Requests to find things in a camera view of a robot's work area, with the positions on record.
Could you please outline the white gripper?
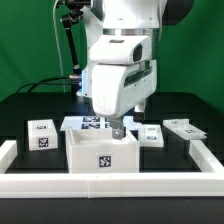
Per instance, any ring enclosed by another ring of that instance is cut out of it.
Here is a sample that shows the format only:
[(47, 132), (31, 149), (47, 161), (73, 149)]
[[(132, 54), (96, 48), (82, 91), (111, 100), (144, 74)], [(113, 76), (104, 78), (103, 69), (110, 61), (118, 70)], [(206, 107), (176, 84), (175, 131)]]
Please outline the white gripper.
[(90, 49), (93, 110), (98, 116), (114, 119), (110, 121), (114, 139), (125, 137), (119, 117), (133, 107), (133, 121), (144, 121), (144, 100), (157, 84), (157, 64), (151, 53), (151, 38), (146, 35), (102, 35)]

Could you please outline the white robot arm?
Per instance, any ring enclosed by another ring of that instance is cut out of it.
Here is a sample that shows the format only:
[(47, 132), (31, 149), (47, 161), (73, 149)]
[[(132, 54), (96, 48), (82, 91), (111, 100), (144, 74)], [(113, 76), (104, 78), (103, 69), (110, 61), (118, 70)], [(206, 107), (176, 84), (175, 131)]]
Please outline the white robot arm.
[(80, 94), (109, 120), (112, 136), (126, 135), (123, 116), (144, 119), (157, 86), (157, 49), (165, 25), (180, 23), (194, 0), (90, 0), (83, 9), (87, 65)]

